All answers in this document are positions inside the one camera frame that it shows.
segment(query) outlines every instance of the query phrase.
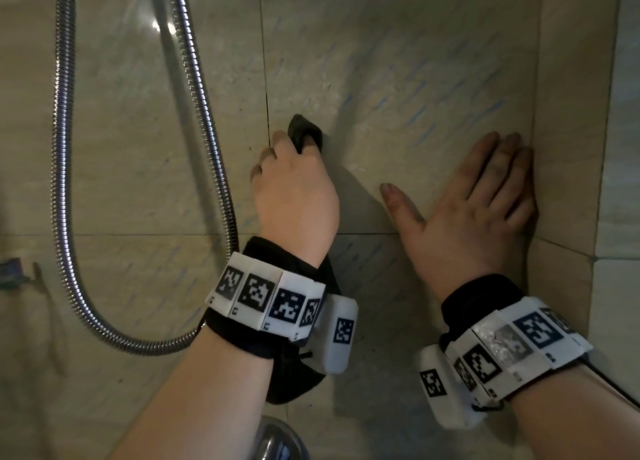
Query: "metal hose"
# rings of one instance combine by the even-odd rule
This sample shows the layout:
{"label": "metal hose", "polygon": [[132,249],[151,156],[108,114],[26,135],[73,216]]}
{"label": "metal hose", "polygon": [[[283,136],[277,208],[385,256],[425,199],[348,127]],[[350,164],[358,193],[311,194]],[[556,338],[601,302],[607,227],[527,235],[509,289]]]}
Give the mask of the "metal hose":
{"label": "metal hose", "polygon": [[[211,173],[217,187],[228,258],[233,251],[238,249],[236,216],[218,145],[218,136],[207,89],[200,69],[193,24],[189,15],[189,4],[188,0],[171,0],[171,3],[182,62],[209,155]],[[193,341],[198,332],[197,328],[184,335],[160,341],[141,340],[124,334],[109,324],[96,310],[86,293],[82,278],[77,270],[71,216],[71,144],[75,57],[76,0],[56,0],[56,77],[51,157],[51,221],[58,269],[67,291],[68,300],[78,318],[93,335],[120,351],[143,356],[161,356],[181,351]]]}

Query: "shower hose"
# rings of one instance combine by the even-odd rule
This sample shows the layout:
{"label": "shower hose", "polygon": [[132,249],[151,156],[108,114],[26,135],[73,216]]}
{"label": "shower hose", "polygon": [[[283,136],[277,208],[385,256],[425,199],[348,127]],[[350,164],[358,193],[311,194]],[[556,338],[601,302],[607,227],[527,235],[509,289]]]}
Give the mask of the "shower hose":
{"label": "shower hose", "polygon": [[[182,55],[189,90],[207,149],[216,184],[218,205],[225,234],[227,258],[238,250],[236,216],[222,162],[188,0],[171,0],[173,24]],[[98,339],[120,351],[143,356],[161,356],[186,349],[198,333],[197,327],[166,340],[142,340],[122,333],[100,315],[84,288],[77,269],[71,216],[72,120],[76,53],[76,0],[56,0],[56,73],[53,107],[51,162],[51,221],[56,260],[63,286],[74,312]]]}

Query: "finger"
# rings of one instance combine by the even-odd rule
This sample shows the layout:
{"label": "finger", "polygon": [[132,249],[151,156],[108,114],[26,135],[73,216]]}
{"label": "finger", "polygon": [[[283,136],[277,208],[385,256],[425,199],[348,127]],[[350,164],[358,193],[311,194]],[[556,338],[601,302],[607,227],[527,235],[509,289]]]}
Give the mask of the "finger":
{"label": "finger", "polygon": [[277,130],[271,135],[271,147],[276,152],[276,157],[286,159],[298,154],[291,138],[282,130]]}
{"label": "finger", "polygon": [[524,189],[525,180],[531,168],[533,152],[526,147],[517,151],[507,179],[491,201],[489,209],[501,218],[507,215]]}
{"label": "finger", "polygon": [[252,188],[255,189],[255,186],[262,180],[262,167],[260,164],[256,164],[251,167],[251,172],[249,173],[249,182],[251,182]]}
{"label": "finger", "polygon": [[302,153],[306,156],[320,157],[320,149],[318,149],[316,141],[309,135],[305,135],[302,141]]}
{"label": "finger", "polygon": [[498,132],[486,134],[476,142],[467,158],[460,164],[458,171],[451,179],[444,198],[467,199],[473,190],[486,159],[491,155],[498,142]]}
{"label": "finger", "polygon": [[472,207],[485,207],[492,201],[495,193],[509,173],[513,154],[520,146],[520,134],[512,133],[498,145],[489,158],[480,179],[469,196]]}
{"label": "finger", "polygon": [[271,147],[266,147],[260,152],[260,157],[258,158],[258,165],[262,167],[262,169],[269,168],[270,165],[275,164],[276,162],[276,153],[274,149]]}
{"label": "finger", "polygon": [[525,180],[524,189],[522,190],[522,196],[520,197],[520,200],[516,204],[513,211],[507,217],[507,225],[514,232],[520,232],[535,212],[536,198],[533,192],[533,180],[530,172]]}
{"label": "finger", "polygon": [[412,200],[393,184],[380,185],[380,193],[385,206],[401,236],[420,232],[424,219],[418,213]]}

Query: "hand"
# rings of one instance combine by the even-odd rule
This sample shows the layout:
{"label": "hand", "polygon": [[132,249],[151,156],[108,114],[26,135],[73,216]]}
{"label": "hand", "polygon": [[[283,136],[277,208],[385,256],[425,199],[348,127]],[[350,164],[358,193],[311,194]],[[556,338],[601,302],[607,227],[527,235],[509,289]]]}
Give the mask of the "hand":
{"label": "hand", "polygon": [[271,141],[251,171],[260,236],[318,267],[338,232],[338,194],[311,137],[302,154],[283,131]]}
{"label": "hand", "polygon": [[427,222],[403,191],[380,186],[413,267],[440,302],[468,281],[503,272],[536,209],[532,149],[519,149],[518,134],[499,140],[491,133],[476,143]]}

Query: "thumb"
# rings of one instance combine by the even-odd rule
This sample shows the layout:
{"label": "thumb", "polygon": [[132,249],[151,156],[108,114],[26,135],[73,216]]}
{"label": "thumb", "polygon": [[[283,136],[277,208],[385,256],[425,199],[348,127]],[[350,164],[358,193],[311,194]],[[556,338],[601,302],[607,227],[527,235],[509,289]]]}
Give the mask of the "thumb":
{"label": "thumb", "polygon": [[380,194],[400,235],[422,231],[424,219],[409,196],[393,184],[380,185]]}

